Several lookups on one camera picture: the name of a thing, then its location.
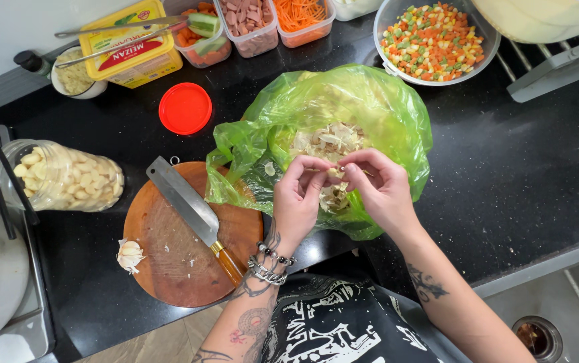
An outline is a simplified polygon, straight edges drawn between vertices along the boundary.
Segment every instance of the hand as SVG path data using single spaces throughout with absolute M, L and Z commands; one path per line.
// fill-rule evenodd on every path
M 397 234 L 420 225 L 403 167 L 376 149 L 350 153 L 339 165 L 344 167 L 342 180 L 349 182 L 346 191 L 359 190 L 366 211 L 383 230 Z
M 322 187 L 339 184 L 327 170 L 338 165 L 313 156 L 299 155 L 274 186 L 274 226 L 280 246 L 290 254 L 317 223 L 318 197 Z

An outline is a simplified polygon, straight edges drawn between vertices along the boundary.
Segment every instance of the knife handle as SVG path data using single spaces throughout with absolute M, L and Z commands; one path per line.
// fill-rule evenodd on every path
M 223 246 L 220 241 L 213 243 L 211 250 L 214 252 L 213 255 L 216 260 L 218 260 L 218 264 L 224 273 L 229 277 L 231 283 L 237 287 L 240 284 L 240 281 L 242 281 L 242 277 L 247 272 L 247 268 L 231 253 L 231 251 Z

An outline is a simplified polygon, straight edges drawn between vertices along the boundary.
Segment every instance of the sink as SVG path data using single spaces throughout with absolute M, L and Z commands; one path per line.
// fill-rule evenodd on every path
M 473 290 L 537 361 L 579 362 L 579 246 Z

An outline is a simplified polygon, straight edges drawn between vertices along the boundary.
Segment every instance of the sink drain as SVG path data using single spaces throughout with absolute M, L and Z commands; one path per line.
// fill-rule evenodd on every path
M 537 362 L 555 363 L 563 353 L 559 330 L 547 319 L 523 317 L 513 324 L 513 331 Z

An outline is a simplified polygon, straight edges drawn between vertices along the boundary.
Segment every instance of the floor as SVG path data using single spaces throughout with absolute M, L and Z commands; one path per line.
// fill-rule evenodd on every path
M 189 363 L 225 305 L 212 306 L 77 363 Z

